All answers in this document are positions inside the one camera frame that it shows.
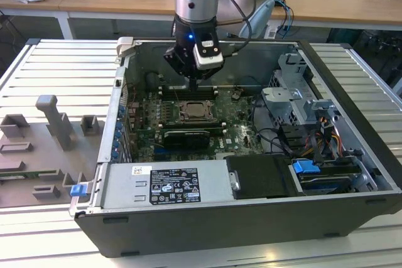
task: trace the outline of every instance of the table leg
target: table leg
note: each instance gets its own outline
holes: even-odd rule
[[[71,27],[68,14],[66,12],[60,12],[60,14],[57,14],[56,18],[60,25],[60,29],[62,30],[64,39],[66,40],[75,39],[75,33],[73,28]]]
[[[118,35],[120,33],[119,31],[119,27],[117,26],[117,20],[116,19],[112,19],[112,31],[115,35]]]

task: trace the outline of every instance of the metal bracket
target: metal bracket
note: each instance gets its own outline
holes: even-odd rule
[[[329,110],[335,109],[335,105],[331,100],[307,100],[303,106],[306,112],[306,121],[315,121],[315,111],[316,110]]]

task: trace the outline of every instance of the motherboard chip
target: motherboard chip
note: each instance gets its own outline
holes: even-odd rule
[[[180,120],[184,123],[215,122],[212,114],[212,103],[209,100],[203,102],[186,101],[180,102]]]

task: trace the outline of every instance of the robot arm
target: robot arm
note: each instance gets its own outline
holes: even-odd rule
[[[254,13],[254,0],[235,1],[246,15]],[[260,5],[265,1],[256,0]],[[223,18],[231,19],[222,22],[229,32],[241,32],[244,20],[229,0],[175,0],[175,8],[176,44],[165,53],[165,59],[178,74],[189,79],[190,89],[195,90],[200,81],[211,77],[224,64],[216,33],[219,11],[224,12],[220,14]]]

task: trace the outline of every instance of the barcode sticker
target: barcode sticker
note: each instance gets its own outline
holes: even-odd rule
[[[135,175],[150,175],[152,166],[133,166],[131,174]]]

